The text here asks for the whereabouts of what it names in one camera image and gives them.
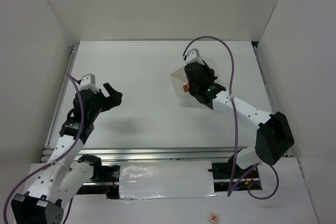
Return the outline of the brown wedge wood block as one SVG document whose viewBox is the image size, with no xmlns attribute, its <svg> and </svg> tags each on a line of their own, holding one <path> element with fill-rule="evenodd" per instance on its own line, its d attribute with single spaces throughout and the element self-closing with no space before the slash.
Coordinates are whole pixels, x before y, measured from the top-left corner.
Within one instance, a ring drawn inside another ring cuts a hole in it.
<svg viewBox="0 0 336 224">
<path fill-rule="evenodd" d="M 190 90 L 190 85 L 189 85 L 188 82 L 187 82 L 185 85 L 183 85 L 183 90 L 184 90 L 184 92 L 189 92 L 189 90 Z"/>
</svg>

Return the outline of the white perforated plastic basket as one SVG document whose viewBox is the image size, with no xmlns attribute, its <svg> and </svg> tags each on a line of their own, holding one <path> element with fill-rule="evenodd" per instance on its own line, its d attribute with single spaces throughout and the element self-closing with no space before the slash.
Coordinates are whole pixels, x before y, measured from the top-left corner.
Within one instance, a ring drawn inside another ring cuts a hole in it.
<svg viewBox="0 0 336 224">
<path fill-rule="evenodd" d="M 193 97 L 189 92 L 184 92 L 183 85 L 187 83 L 184 67 L 172 73 L 171 79 L 175 93 L 183 98 L 182 106 L 197 106 L 196 104 L 199 103 L 213 109 L 213 100 L 217 98 L 217 94 L 221 91 L 226 91 L 225 87 L 215 81 L 196 97 Z"/>
</svg>

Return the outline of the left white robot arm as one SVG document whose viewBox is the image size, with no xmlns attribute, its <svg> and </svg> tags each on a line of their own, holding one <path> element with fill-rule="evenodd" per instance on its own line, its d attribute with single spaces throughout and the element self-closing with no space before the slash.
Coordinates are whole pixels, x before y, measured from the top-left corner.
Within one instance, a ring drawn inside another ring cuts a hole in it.
<svg viewBox="0 0 336 224">
<path fill-rule="evenodd" d="M 63 123 L 51 157 L 32 174 L 35 181 L 22 194 L 11 200 L 17 223 L 63 223 L 70 205 L 82 184 L 99 178 L 101 158 L 85 154 L 76 159 L 94 129 L 94 122 L 102 112 L 119 106 L 122 93 L 109 83 L 103 84 L 108 96 L 94 84 L 76 89 L 73 106 Z"/>
</svg>

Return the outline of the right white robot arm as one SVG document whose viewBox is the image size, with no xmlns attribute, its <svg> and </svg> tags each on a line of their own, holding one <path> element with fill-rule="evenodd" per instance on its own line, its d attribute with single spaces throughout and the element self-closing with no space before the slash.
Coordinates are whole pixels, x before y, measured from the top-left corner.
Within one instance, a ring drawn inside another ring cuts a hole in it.
<svg viewBox="0 0 336 224">
<path fill-rule="evenodd" d="M 286 116 L 260 110 L 229 94 L 218 83 L 214 70 L 204 61 L 186 64 L 188 91 L 199 103 L 226 115 L 237 114 L 237 123 L 254 133 L 255 145 L 237 153 L 236 167 L 241 170 L 259 163 L 276 164 L 295 141 Z"/>
</svg>

